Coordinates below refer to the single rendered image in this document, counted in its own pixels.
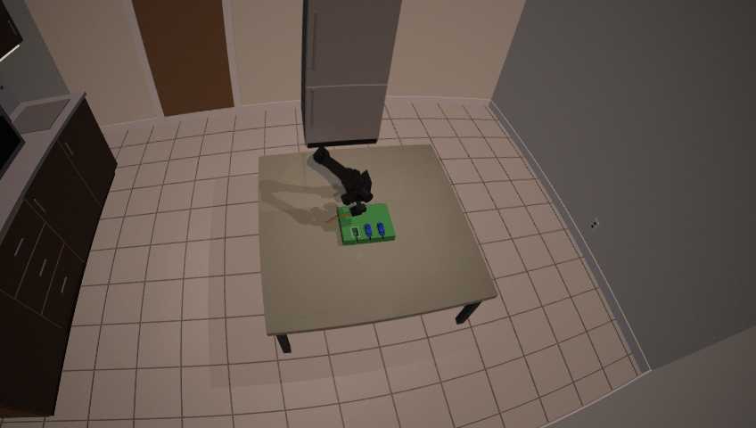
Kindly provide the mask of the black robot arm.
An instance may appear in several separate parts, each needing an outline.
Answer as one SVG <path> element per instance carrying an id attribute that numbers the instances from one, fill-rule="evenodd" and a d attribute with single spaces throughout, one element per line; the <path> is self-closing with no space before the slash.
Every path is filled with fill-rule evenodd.
<path id="1" fill-rule="evenodd" d="M 364 187 L 366 182 L 364 176 L 360 176 L 360 171 L 357 169 L 346 169 L 338 161 L 333 159 L 327 149 L 323 146 L 319 146 L 313 154 L 313 159 L 316 163 L 326 166 L 332 173 L 339 177 L 344 188 L 349 191 L 341 195 L 341 200 L 344 205 L 350 205 L 354 203 L 354 197 L 356 194 L 365 202 L 370 202 L 373 199 L 373 195 Z M 351 192 L 352 191 L 352 192 Z M 351 195 L 353 194 L 353 195 Z"/>

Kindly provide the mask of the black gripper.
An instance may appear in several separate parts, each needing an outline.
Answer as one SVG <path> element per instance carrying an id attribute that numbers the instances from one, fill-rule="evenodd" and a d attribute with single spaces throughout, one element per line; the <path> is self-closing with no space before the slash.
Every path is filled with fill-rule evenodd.
<path id="1" fill-rule="evenodd" d="M 346 193 L 349 193 L 348 190 L 345 189 L 345 191 L 346 191 Z M 351 194 L 351 195 L 353 195 L 353 194 Z M 354 197 L 354 202 L 357 203 L 357 205 L 354 206 L 354 211 L 357 213 L 357 215 L 359 213 L 366 212 L 366 206 L 365 206 L 365 204 L 361 203 L 362 199 L 357 194 L 356 194 L 356 196 L 353 195 L 353 197 Z"/>

